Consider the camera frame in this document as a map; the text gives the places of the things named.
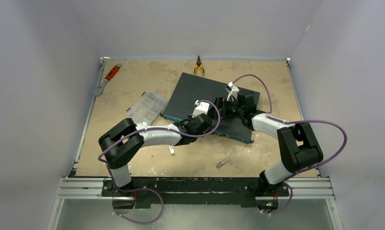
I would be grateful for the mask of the dark grey network switch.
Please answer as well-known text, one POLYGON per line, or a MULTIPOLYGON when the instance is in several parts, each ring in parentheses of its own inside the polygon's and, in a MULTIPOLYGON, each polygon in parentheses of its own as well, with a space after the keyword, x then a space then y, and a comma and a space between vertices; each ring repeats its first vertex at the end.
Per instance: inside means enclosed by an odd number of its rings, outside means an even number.
MULTIPOLYGON (((182 121, 193 113, 197 100, 215 102, 218 97, 227 97, 226 85, 223 82, 182 73, 162 117, 173 122, 182 121)), ((251 139, 252 131, 244 127, 239 118, 223 119, 215 134, 245 144, 254 142, 251 139)))

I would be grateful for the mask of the small white network plug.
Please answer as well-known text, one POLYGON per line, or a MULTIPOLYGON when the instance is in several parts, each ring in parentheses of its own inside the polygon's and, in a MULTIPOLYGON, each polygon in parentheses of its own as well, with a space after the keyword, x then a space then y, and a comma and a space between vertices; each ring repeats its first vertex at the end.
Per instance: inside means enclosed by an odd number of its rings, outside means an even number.
POLYGON ((170 154, 171 154, 172 156, 174 156, 174 155, 175 155, 175 151, 174 151, 174 149, 173 149, 173 146, 170 146, 170 145, 169 145, 169 150, 170 150, 170 154))

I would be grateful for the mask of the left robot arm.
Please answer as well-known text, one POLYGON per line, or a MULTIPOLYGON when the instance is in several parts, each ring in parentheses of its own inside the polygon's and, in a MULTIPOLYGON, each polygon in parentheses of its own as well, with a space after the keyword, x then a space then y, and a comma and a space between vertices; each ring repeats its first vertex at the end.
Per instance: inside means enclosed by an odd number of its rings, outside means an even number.
POLYGON ((125 118, 99 140, 102 155, 99 160, 108 165, 113 178, 113 189, 120 196, 132 191, 132 179, 128 163, 144 147, 170 145, 181 146, 207 136, 212 119, 205 114, 190 117, 167 126, 137 125, 131 118, 125 118))

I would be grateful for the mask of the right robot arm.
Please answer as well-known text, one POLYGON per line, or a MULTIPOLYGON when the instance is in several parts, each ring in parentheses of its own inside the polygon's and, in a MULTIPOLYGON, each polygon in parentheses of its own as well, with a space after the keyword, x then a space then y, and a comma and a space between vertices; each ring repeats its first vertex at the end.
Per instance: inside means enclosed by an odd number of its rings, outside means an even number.
POLYGON ((322 162, 323 152, 308 122, 289 124, 258 110, 253 94, 218 97, 215 105, 222 119, 239 118, 243 126, 275 138, 281 160, 260 173, 258 190, 270 195, 287 177, 322 162))

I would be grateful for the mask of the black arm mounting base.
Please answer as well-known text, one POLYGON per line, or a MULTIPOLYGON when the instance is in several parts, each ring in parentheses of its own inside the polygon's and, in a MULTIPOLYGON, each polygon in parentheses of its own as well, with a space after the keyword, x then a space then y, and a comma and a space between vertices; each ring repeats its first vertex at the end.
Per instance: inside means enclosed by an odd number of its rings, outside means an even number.
POLYGON ((288 198, 282 183, 268 188, 259 186, 257 177, 132 177, 128 185, 116 189, 110 179, 103 180, 102 196, 128 198, 135 208, 152 204, 239 205, 277 208, 277 199, 288 198))

